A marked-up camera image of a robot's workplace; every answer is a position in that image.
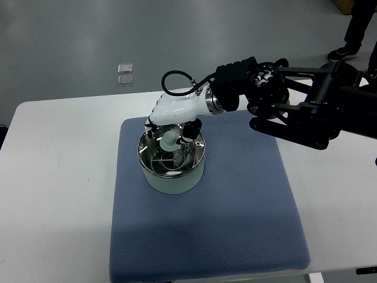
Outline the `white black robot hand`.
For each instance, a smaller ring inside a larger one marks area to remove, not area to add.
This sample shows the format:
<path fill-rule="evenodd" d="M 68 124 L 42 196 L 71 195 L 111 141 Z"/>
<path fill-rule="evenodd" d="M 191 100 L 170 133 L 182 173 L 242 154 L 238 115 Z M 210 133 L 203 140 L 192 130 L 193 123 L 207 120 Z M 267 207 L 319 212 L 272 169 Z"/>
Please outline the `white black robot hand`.
<path fill-rule="evenodd" d="M 201 130 L 198 116 L 210 116 L 214 113 L 214 108 L 209 106 L 204 93 L 199 96 L 195 94 L 171 96 L 163 93 L 144 125 L 145 133 L 148 138 L 152 138 L 153 133 L 160 126 L 182 124 L 183 131 L 176 143 L 191 143 Z"/>

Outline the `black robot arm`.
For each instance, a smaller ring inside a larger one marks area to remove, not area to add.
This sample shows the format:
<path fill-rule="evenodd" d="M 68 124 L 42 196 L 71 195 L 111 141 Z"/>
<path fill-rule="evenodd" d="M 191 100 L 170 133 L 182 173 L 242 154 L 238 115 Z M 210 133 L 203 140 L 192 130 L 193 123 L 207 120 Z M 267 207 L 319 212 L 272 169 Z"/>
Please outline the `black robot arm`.
<path fill-rule="evenodd" d="M 217 67 L 189 91 L 165 91 L 150 118 L 159 126 L 183 123 L 190 139 L 198 116 L 235 111 L 244 96 L 253 130 L 323 150 L 342 131 L 376 137 L 376 88 L 361 85 L 362 77 L 344 61 L 298 68 L 284 58 L 248 58 Z"/>

